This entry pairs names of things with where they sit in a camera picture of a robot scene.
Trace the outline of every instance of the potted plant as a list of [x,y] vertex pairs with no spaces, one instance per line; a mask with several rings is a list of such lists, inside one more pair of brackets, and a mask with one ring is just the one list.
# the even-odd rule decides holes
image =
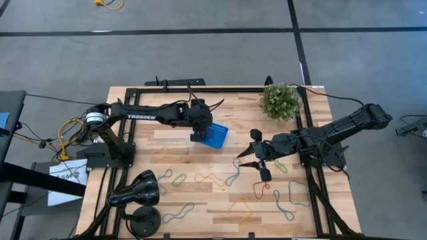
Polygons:
[[260,107],[272,119],[289,121],[300,112],[300,96],[295,87],[285,83],[271,84],[262,93]]

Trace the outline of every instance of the wooden table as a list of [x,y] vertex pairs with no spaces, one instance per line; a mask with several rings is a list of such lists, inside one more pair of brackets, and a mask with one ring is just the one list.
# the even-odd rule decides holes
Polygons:
[[[117,98],[124,100],[127,87],[111,87],[108,102],[113,103]],[[324,88],[313,88],[318,93],[325,93]],[[256,237],[315,237],[316,230],[311,207],[293,205],[288,195],[288,183],[291,180],[306,183],[306,173],[300,165],[297,154],[279,159],[286,166],[287,174],[283,174],[273,163],[268,163],[272,172],[271,188],[264,191],[262,199],[254,197],[253,184],[260,181],[260,174],[255,169],[241,167],[240,176],[230,187],[220,187],[211,179],[196,182],[196,173],[208,175],[215,173],[226,179],[235,174],[233,159],[241,153],[250,139],[250,129],[259,129],[264,139],[273,135],[297,129],[295,121],[278,122],[269,119],[259,107],[259,93],[196,93],[205,99],[208,105],[225,99],[224,103],[213,112],[215,123],[229,128],[224,148],[217,150],[189,140],[191,129],[175,128],[161,125],[153,121],[137,121],[135,128],[135,143],[137,146],[133,167],[129,170],[127,183],[130,183],[139,173],[151,169],[157,177],[167,169],[173,170],[173,176],[165,178],[160,183],[167,189],[167,194],[160,197],[155,206],[163,216],[166,213],[179,213],[189,202],[195,203],[195,208],[183,219],[173,219],[168,224],[162,223],[159,231],[153,237],[163,237],[170,233],[171,237],[247,237],[254,232]],[[188,99],[188,93],[144,93],[140,105],[161,105],[180,99]],[[332,121],[328,100],[325,96],[308,92],[311,114],[315,126],[321,126]],[[118,124],[113,130],[117,132]],[[255,161],[255,155],[241,159],[244,162]],[[355,231],[360,232],[360,226],[347,177],[343,173],[335,173],[324,168],[330,201],[343,220]],[[96,169],[89,175],[87,189],[81,208],[80,219],[76,233],[81,233],[93,221],[94,209],[99,191],[103,169]],[[187,174],[186,180],[178,187],[171,182],[182,173]],[[109,170],[105,178],[99,203],[102,208],[109,179]],[[307,189],[303,185],[291,185],[292,200],[308,203]],[[262,185],[256,187],[260,194]],[[295,219],[288,221],[276,207],[273,190],[280,192],[280,205],[289,211],[295,211]],[[250,210],[243,203],[228,211],[232,203],[242,198],[253,210],[253,215],[239,224],[239,219],[248,215]],[[323,229],[327,232],[324,208],[320,204]],[[126,212],[133,213],[139,207],[136,203],[127,205]],[[109,214],[107,233],[112,232],[114,211]],[[132,238],[121,221],[119,237]]]

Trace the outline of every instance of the concrete floor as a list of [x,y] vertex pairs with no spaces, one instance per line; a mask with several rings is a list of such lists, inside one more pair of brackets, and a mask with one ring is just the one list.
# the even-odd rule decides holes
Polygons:
[[[425,1],[298,0],[300,27],[417,27],[427,25]],[[120,11],[92,1],[11,0],[0,31],[96,31],[214,27],[291,27],[286,1],[125,0]],[[425,140],[397,137],[405,114],[425,114],[427,33],[303,33],[312,85],[328,93],[378,103],[395,120],[383,131],[346,140],[351,188],[365,234],[425,239],[427,189]],[[102,102],[112,85],[203,77],[208,85],[302,83],[293,33],[101,37],[0,37],[4,90]],[[337,119],[358,106],[330,99]],[[21,117],[42,137],[56,135],[85,105],[27,97]],[[7,161],[29,167],[51,152],[13,141]],[[10,204],[7,210],[15,208]],[[78,212],[26,219],[22,239],[68,236]],[[14,214],[3,218],[8,239]]]

